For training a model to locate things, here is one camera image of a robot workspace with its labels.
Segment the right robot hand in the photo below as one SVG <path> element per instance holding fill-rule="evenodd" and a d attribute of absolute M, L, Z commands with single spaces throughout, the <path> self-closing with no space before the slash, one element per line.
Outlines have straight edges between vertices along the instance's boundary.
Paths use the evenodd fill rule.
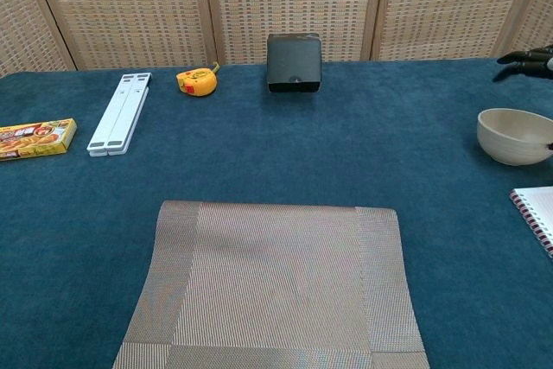
<path fill-rule="evenodd" d="M 551 80 L 552 45 L 524 51 L 512 51 L 498 58 L 497 63 L 505 67 L 493 77 L 493 82 L 500 82 L 518 74 Z"/>

